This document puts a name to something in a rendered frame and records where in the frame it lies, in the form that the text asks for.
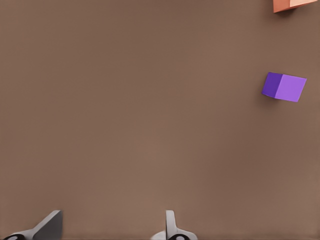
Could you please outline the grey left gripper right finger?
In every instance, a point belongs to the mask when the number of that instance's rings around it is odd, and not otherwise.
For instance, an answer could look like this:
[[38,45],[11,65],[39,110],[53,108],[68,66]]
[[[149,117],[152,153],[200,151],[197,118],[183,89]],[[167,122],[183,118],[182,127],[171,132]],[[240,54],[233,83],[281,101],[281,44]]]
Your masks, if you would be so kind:
[[166,210],[165,230],[154,234],[150,240],[198,240],[198,237],[193,232],[178,228],[174,211]]

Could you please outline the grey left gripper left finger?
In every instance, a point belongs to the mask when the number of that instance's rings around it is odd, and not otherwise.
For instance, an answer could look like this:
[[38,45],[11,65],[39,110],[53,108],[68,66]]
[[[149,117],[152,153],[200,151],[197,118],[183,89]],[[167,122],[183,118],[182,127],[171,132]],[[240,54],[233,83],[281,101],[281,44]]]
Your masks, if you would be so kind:
[[63,234],[63,211],[54,210],[34,228],[15,232],[3,240],[61,240]]

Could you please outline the purple wooden cube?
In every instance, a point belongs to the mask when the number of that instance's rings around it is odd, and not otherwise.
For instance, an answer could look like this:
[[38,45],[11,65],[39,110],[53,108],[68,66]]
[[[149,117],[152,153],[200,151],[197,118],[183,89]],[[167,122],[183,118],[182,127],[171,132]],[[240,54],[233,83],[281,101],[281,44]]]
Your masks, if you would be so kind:
[[306,81],[304,77],[269,72],[261,93],[273,99],[298,102]]

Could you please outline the orange wooden cube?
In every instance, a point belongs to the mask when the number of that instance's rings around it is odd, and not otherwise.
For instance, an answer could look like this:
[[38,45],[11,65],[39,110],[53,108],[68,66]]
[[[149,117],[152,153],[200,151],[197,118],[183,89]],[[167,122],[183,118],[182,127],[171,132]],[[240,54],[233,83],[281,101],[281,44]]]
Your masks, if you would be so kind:
[[279,13],[295,8],[299,8],[318,0],[272,0],[273,1],[273,13]]

